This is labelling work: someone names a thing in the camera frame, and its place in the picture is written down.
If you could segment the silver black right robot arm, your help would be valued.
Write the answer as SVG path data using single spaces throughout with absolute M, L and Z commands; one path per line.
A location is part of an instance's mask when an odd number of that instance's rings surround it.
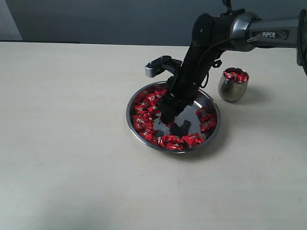
M 168 80 L 162 97 L 161 121 L 169 124 L 192 104 L 211 67 L 225 51 L 249 52 L 254 48 L 295 48 L 297 64 L 307 69 L 307 11 L 297 17 L 262 20 L 244 11 L 212 17 L 199 16 L 183 63 Z

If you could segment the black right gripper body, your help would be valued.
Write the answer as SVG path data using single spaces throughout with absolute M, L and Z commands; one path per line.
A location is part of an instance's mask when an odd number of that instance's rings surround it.
M 174 97 L 174 102 L 190 104 L 213 63 L 221 55 L 222 51 L 214 47 L 189 47 L 180 69 L 169 83 L 168 93 Z

